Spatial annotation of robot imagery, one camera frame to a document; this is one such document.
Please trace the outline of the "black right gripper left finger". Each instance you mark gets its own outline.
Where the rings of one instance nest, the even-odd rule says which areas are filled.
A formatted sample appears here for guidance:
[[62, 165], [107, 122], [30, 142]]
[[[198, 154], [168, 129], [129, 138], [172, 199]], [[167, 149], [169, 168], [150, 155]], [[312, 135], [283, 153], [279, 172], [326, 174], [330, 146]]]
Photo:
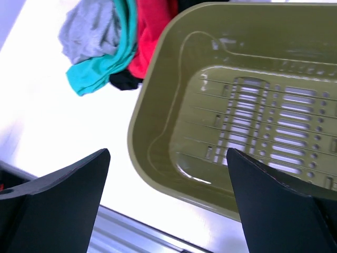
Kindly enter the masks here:
[[100, 149], [39, 178], [1, 163], [1, 252], [86, 252], [110, 165]]

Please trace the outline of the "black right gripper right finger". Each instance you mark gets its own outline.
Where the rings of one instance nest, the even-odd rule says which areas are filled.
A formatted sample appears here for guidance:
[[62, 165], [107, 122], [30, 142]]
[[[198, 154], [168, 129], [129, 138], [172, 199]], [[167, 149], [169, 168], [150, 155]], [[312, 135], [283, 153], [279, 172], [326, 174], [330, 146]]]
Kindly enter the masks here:
[[336, 252], [336, 192], [230, 148], [227, 166], [249, 252]]

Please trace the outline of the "green tank top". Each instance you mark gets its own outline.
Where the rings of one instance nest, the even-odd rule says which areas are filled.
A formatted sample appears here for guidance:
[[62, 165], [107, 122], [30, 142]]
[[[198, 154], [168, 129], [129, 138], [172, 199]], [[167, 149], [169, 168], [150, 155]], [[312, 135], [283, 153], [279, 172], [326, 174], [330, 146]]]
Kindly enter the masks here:
[[69, 84], [79, 96], [93, 93], [109, 82], [111, 74], [119, 73], [130, 64], [137, 49], [136, 1], [115, 1], [121, 22], [121, 38], [113, 55], [82, 61], [66, 72]]

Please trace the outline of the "grey tank top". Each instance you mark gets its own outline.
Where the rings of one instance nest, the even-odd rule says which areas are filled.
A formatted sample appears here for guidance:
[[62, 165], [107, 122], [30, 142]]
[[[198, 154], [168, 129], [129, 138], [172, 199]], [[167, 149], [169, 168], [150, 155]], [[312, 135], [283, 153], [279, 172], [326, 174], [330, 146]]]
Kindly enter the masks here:
[[58, 36], [63, 54], [78, 64], [114, 55], [121, 39], [121, 22], [113, 1], [79, 1], [66, 15]]

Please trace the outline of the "red tank top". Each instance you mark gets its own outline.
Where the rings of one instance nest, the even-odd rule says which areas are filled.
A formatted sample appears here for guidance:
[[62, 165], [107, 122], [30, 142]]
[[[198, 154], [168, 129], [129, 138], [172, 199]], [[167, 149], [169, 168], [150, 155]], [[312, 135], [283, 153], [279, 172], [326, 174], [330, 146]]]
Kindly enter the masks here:
[[128, 66], [130, 73], [144, 79], [158, 39], [178, 14], [178, 1], [137, 1], [137, 51]]

